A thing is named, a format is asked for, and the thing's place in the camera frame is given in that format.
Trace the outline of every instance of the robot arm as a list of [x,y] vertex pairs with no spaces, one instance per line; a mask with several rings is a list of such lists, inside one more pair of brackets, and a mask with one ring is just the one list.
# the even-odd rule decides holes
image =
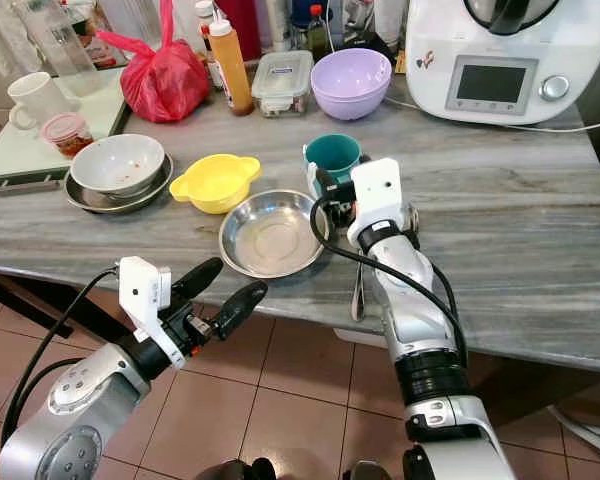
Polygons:
[[[432,291],[433,269],[402,234],[402,192],[395,160],[363,163],[351,173],[356,219],[352,246]],[[471,394],[453,329],[429,299],[378,269],[373,291],[404,403],[409,439],[405,478],[510,480],[513,472],[482,401]]]
[[236,292],[211,320],[193,313],[191,299],[222,268],[218,258],[171,285],[168,269],[139,257],[120,261],[120,304],[137,330],[106,344],[54,383],[45,404],[0,452],[1,480],[92,478],[105,445],[169,365],[180,368],[212,336],[224,340],[262,300],[263,282]]

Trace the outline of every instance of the appliance knob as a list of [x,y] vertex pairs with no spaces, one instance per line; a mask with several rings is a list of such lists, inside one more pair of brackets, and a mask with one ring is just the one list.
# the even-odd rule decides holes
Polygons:
[[547,102],[555,102],[564,97],[569,91],[569,80],[564,75],[547,77],[540,86],[540,96]]

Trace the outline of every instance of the purple bowl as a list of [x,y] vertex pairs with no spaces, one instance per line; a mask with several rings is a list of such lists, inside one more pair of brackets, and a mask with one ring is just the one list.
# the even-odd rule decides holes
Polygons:
[[389,88],[391,63],[382,54],[350,48],[320,60],[311,71],[311,87],[325,113],[355,120],[373,112]]
[[391,63],[381,53],[348,48],[327,55],[311,70],[313,91],[334,99],[367,96],[391,81]]

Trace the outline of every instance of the red plastic bag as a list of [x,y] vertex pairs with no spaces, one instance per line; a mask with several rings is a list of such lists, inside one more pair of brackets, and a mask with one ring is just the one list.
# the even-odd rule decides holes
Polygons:
[[173,0],[160,1],[162,47],[154,52],[141,40],[98,32],[109,45],[134,52],[120,78],[131,109],[152,122],[171,122],[189,115],[209,94],[204,66],[189,45],[173,41]]

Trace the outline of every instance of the teal mug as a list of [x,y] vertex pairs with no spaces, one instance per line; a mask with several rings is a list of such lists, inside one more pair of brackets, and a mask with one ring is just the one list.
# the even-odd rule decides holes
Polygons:
[[332,133],[318,137],[308,145],[303,145],[302,154],[307,170],[309,191],[317,199],[322,195],[322,188],[316,180],[316,170],[325,169],[336,183],[348,182],[351,180],[351,169],[360,164],[362,151],[354,138]]

